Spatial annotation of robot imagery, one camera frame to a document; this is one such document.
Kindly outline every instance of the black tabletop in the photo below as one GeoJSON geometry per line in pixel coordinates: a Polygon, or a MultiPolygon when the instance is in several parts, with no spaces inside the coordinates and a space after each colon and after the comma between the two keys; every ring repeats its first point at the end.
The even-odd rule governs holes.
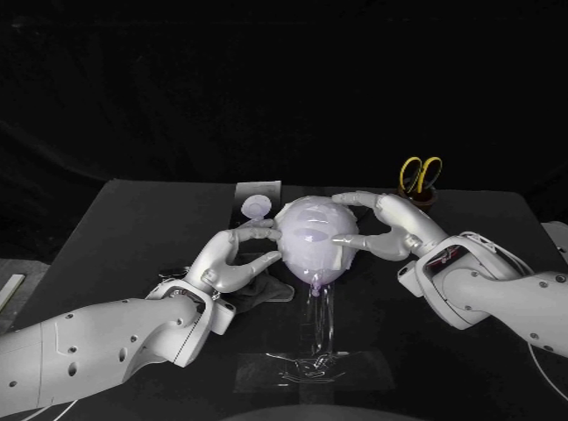
{"type": "MultiPolygon", "coordinates": [[[[283,203],[357,189],[392,191],[284,185],[283,203]]],[[[190,264],[212,236],[228,228],[234,192],[235,184],[110,182],[15,329],[91,304],[144,298],[159,282],[159,270],[190,264]]],[[[483,234],[536,272],[568,273],[517,194],[442,190],[431,216],[450,234],[483,234]]],[[[359,226],[365,234],[388,230],[373,214],[359,226]]],[[[467,331],[451,327],[425,299],[399,284],[396,273],[405,264],[359,252],[352,269],[336,281],[336,350],[379,350],[396,387],[336,391],[334,403],[426,420],[568,419],[568,403],[542,377],[526,342],[494,318],[467,331]]],[[[301,291],[304,283],[281,261],[271,271],[301,291]]],[[[62,419],[221,420],[255,409],[298,404],[298,393],[234,393],[234,389],[241,354],[298,351],[303,305],[303,294],[291,303],[261,304],[236,317],[223,336],[212,334],[190,366],[149,365],[126,384],[82,399],[62,419]]],[[[568,360],[536,352],[568,393],[568,360]]],[[[36,419],[54,419],[58,413],[51,409],[36,419]]],[[[5,419],[21,419],[21,415],[5,419]]]]}

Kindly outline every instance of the pen holder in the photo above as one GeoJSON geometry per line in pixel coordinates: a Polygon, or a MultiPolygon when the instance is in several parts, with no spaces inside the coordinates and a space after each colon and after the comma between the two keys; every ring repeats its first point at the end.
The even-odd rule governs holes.
{"type": "Polygon", "coordinates": [[[406,191],[403,190],[402,186],[398,186],[398,195],[408,199],[426,213],[432,209],[432,205],[439,200],[439,192],[434,188],[434,186],[421,192],[415,191],[414,194],[409,196],[406,191]]]}

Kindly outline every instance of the scissors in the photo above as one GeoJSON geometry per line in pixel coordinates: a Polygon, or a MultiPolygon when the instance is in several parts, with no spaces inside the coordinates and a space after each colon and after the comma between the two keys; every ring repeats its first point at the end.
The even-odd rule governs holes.
{"type": "Polygon", "coordinates": [[[405,162],[405,165],[401,169],[401,186],[406,193],[411,193],[414,190],[421,193],[424,189],[429,189],[439,179],[439,173],[442,171],[442,159],[438,156],[432,156],[426,163],[421,160],[418,156],[414,156],[405,162]],[[426,174],[429,171],[429,166],[432,166],[431,173],[434,174],[431,178],[426,180],[426,174]],[[415,173],[411,178],[405,177],[409,168],[415,168],[415,173]]]}

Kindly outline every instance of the gray cloth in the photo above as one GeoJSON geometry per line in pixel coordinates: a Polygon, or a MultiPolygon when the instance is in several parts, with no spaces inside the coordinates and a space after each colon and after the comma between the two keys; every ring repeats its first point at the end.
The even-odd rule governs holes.
{"type": "MultiPolygon", "coordinates": [[[[264,253],[242,253],[234,260],[234,265],[245,265],[262,255],[264,253]]],[[[222,294],[223,300],[236,307],[238,314],[245,313],[261,303],[290,302],[294,296],[295,288],[270,274],[270,268],[242,289],[231,294],[222,294]]]]}

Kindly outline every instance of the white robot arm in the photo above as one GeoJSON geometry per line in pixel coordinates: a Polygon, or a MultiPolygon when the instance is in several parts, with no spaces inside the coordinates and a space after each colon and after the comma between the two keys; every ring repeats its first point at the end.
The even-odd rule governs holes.
{"type": "Polygon", "coordinates": [[[530,344],[568,357],[568,274],[534,275],[523,261],[475,233],[450,237],[421,209],[398,196],[359,191],[333,198],[339,203],[372,207],[379,220],[392,225],[389,234],[337,236],[333,241],[388,260],[418,255],[419,260],[399,270],[399,281],[416,296],[426,297],[452,326],[468,329],[496,316],[530,344]],[[451,257],[451,251],[468,252],[450,259],[448,265],[437,265],[451,257]]]}
{"type": "Polygon", "coordinates": [[[219,232],[186,278],[163,282],[147,299],[91,305],[0,336],[0,417],[95,395],[149,364],[193,362],[236,313],[219,293],[241,289],[283,257],[271,252],[229,265],[241,241],[281,238],[272,223],[219,232]]]}

